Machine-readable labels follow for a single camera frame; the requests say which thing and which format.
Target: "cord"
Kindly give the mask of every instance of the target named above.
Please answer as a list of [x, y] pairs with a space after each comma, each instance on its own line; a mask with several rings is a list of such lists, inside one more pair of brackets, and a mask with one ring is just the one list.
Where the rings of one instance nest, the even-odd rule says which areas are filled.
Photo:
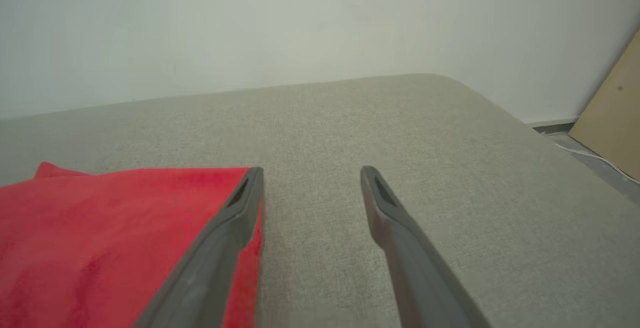
[[562, 150], [565, 150], [565, 151], [568, 151], [568, 152], [571, 152], [571, 153], [575, 153], [576, 155], [581, 155], [581, 156], [590, 157], [590, 158], [592, 158], [592, 159], [601, 160], [602, 162], [605, 162], [606, 164], [608, 164], [608, 165], [610, 165], [611, 167], [613, 167], [613, 169], [615, 169], [618, 173], [620, 173], [620, 175], [623, 175], [625, 178], [627, 178], [627, 180], [630, 180], [631, 182], [633, 182], [633, 183], [635, 183], [635, 184], [637, 184], [637, 185], [640, 185], [640, 181], [638, 181], [638, 180], [634, 180], [634, 179], [633, 179], [633, 178], [631, 178], [629, 175], [627, 175], [627, 173], [624, 173], [623, 171], [621, 171], [621, 170], [620, 170], [620, 168], [616, 167], [616, 165], [615, 165], [615, 164], [613, 164], [613, 163], [611, 163], [611, 162], [608, 162], [608, 160], [603, 159], [603, 158], [602, 158], [602, 157], [600, 157], [600, 156], [592, 155], [592, 154], [590, 154], [590, 153], [583, 152], [583, 151], [576, 151], [576, 150], [572, 150], [571, 148], [567, 148], [567, 147], [560, 146], [560, 145], [559, 145], [559, 144], [557, 144], [557, 143], [556, 143], [555, 145], [556, 145], [556, 146], [558, 146], [558, 148], [560, 148], [560, 149], [562, 149]]

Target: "gray floor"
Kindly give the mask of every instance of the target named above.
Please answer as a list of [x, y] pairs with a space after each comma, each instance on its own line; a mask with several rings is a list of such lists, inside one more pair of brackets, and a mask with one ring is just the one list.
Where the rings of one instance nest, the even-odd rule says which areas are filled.
[[[555, 144], [560, 144], [560, 146], [564, 146], [567, 148], [571, 148], [572, 150], [585, 151], [591, 154], [595, 153], [582, 144], [580, 142], [574, 140], [569, 137], [566, 132], [555, 132], [552, 134], [542, 133], [545, 137], [555, 142]], [[599, 177], [602, 178], [605, 182], [610, 184], [611, 187], [617, 189], [618, 192], [622, 193], [624, 196], [633, 201], [636, 205], [640, 207], [640, 185], [627, 180], [624, 176], [620, 175], [615, 169], [611, 166], [602, 162], [601, 160], [593, 159], [590, 157], [585, 157], [582, 155], [576, 155], [574, 153], [567, 152], [567, 155], [573, 156], [576, 160], [582, 162], [587, 167], [589, 167], [592, 171], [596, 173]]]

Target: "gray fabric surface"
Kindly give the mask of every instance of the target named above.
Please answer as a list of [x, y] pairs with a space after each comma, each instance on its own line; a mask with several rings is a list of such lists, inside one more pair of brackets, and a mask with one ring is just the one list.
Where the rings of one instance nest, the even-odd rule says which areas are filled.
[[376, 166], [496, 327], [640, 326], [640, 212], [450, 78], [402, 75], [109, 105], [0, 122], [0, 182], [38, 163], [264, 167], [256, 319], [400, 325], [370, 238]]

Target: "red cloth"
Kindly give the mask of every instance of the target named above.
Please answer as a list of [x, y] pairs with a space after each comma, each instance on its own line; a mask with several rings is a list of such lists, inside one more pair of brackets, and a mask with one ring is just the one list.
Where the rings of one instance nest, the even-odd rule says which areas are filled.
[[[0, 188], [0, 327], [131, 326], [247, 168], [87, 175], [43, 162]], [[222, 326], [254, 325], [260, 219]]]

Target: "wall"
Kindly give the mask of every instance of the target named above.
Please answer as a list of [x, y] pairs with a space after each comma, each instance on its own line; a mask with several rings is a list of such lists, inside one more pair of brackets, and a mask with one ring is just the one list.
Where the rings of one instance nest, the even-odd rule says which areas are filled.
[[573, 118], [639, 22], [640, 0], [0, 0], [0, 118], [416, 72]]

